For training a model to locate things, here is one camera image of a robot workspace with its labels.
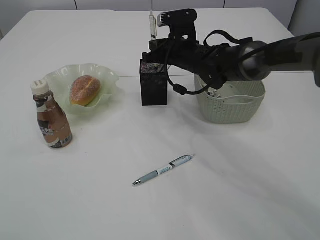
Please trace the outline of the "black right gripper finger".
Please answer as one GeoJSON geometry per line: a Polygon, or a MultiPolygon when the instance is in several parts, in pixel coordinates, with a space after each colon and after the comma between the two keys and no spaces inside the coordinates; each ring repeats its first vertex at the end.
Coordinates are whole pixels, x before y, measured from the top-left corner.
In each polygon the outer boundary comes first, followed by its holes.
{"type": "Polygon", "coordinates": [[[158,48],[161,48],[162,45],[165,45],[167,43],[168,39],[167,38],[159,38],[156,40],[150,40],[148,42],[148,47],[150,50],[156,50],[158,48]]]}
{"type": "Polygon", "coordinates": [[[165,51],[164,50],[154,50],[151,52],[143,52],[142,60],[145,63],[153,64],[164,64],[165,63],[165,51]]]}

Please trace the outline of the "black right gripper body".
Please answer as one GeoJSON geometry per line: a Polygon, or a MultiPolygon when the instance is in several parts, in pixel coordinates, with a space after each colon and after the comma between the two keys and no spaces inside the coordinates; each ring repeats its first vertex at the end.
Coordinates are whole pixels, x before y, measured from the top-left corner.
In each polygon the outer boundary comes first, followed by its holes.
{"type": "Polygon", "coordinates": [[[218,47],[208,47],[184,38],[163,39],[157,48],[157,63],[191,72],[200,76],[209,87],[220,89],[225,84],[223,67],[218,63],[221,52],[218,47]]]}

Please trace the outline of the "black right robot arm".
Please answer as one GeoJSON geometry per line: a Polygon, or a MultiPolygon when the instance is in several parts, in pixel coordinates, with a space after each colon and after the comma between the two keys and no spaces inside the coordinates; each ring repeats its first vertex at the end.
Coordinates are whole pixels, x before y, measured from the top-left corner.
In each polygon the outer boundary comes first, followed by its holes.
{"type": "Polygon", "coordinates": [[[243,40],[235,46],[201,45],[190,40],[160,39],[160,46],[142,53],[147,63],[169,64],[198,75],[209,87],[226,82],[261,81],[272,72],[309,71],[320,85],[320,34],[291,37],[266,44],[243,40]]]}

